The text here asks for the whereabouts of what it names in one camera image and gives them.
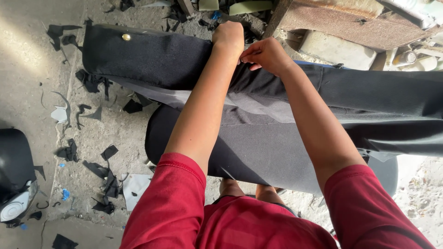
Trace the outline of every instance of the seam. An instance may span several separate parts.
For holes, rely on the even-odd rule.
[[[183,163],[179,163],[177,161],[163,161],[162,164],[158,165],[157,167],[161,167],[161,166],[172,166],[172,167],[176,167],[176,168],[180,168],[180,169],[188,171],[189,173],[191,173],[193,176],[195,176],[197,178],[197,180],[202,185],[203,191],[205,190],[205,184],[203,183],[202,179],[195,172],[195,170],[193,170],[191,167],[189,167]]]

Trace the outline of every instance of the white paper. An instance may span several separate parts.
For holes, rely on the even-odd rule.
[[[57,124],[68,121],[68,115],[66,114],[66,107],[56,106],[56,109],[51,112],[51,117],[58,121]]]
[[[171,6],[171,2],[170,1],[165,1],[165,0],[160,0],[160,1],[156,1],[156,2],[154,2],[152,4],[138,6],[137,8],[160,7],[160,6]]]
[[[123,182],[123,196],[126,201],[126,209],[128,211],[134,210],[137,202],[140,200],[144,191],[148,188],[153,175],[143,174],[129,174]],[[125,179],[126,174],[121,174],[121,178]]]

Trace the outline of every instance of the right hand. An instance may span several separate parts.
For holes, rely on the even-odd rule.
[[[252,44],[240,55],[240,60],[243,63],[253,63],[249,68],[251,71],[263,67],[277,77],[280,77],[285,70],[295,64],[273,37]]]

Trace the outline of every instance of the concrete floor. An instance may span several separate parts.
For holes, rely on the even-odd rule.
[[[141,0],[137,5],[153,2],[153,0]],[[123,24],[129,27],[140,27],[146,29],[161,30],[166,27],[166,20],[161,19],[169,13],[169,8],[131,8],[126,12],[118,9],[109,14],[103,11],[109,10],[110,2],[106,0],[42,0],[42,1],[5,1],[0,8],[0,76],[2,80],[2,91],[0,91],[0,128],[15,128],[23,131],[29,141],[34,165],[43,165],[46,173],[46,181],[37,174],[40,190],[48,197],[38,193],[32,209],[29,213],[36,211],[37,202],[45,204],[49,201],[50,207],[43,211],[40,221],[31,219],[23,221],[27,224],[27,230],[6,229],[0,226],[0,244],[2,248],[50,248],[57,233],[79,243],[77,248],[118,248],[123,234],[123,228],[127,222],[130,212],[122,210],[125,207],[123,196],[112,200],[117,206],[112,215],[92,210],[94,197],[100,199],[102,181],[86,169],[81,162],[96,162],[103,166],[106,162],[100,154],[110,145],[114,144],[119,152],[110,160],[114,174],[120,179],[121,174],[127,172],[132,174],[150,174],[146,166],[147,157],[144,151],[145,129],[150,115],[157,105],[152,104],[143,109],[142,112],[127,114],[121,111],[129,98],[126,97],[131,91],[122,89],[114,84],[110,87],[110,99],[117,96],[117,105],[111,109],[106,108],[104,103],[102,121],[92,119],[81,119],[85,125],[81,131],[75,126],[75,113],[80,104],[92,106],[86,114],[93,113],[100,106],[103,86],[100,93],[88,93],[81,82],[75,78],[75,72],[82,68],[82,55],[72,45],[64,46],[63,49],[69,59],[69,64],[62,64],[64,57],[55,52],[50,45],[50,38],[46,35],[45,28],[49,24],[57,25],[79,25],[87,17],[94,23]],[[177,32],[186,35],[195,35],[200,38],[210,39],[211,32],[198,25],[198,20],[209,19],[210,13],[196,12],[194,18],[183,23]],[[224,20],[248,21],[248,17],[227,17]],[[262,30],[263,24],[254,22],[255,30]],[[79,45],[82,45],[84,29],[65,32],[75,34]],[[285,50],[293,59],[310,60],[294,52],[284,40],[281,40]],[[63,94],[70,102],[72,128],[62,134],[62,125],[56,125],[50,113],[55,109],[54,105],[64,106],[63,100],[51,91]],[[43,104],[40,100],[43,93]],[[78,145],[79,163],[65,162],[54,156],[55,151],[67,146],[67,140],[74,138]],[[435,169],[443,163],[440,159],[419,159],[408,174],[405,174],[407,183],[418,177],[423,168],[420,165]],[[432,184],[439,185],[441,178],[434,179]],[[218,197],[219,179],[208,177],[206,188],[206,203],[212,203]],[[242,189],[247,194],[255,193],[255,186],[241,183]],[[62,189],[70,191],[70,197],[62,201]],[[441,192],[437,187],[429,191],[421,191],[421,197],[417,197],[417,188],[411,187],[409,192],[404,192],[398,203],[402,203],[402,210],[416,210],[419,215],[410,216],[414,224],[422,226],[425,235],[437,246],[443,241],[442,214],[438,211],[442,206]],[[330,230],[332,225],[326,206],[320,206],[320,196],[312,196],[306,193],[288,191],[282,196],[283,200],[295,212],[301,211],[304,218],[312,220]],[[415,199],[416,203],[406,201]],[[422,200],[430,200],[430,206],[434,207],[434,213],[419,209]],[[61,205],[52,207],[55,202]]]

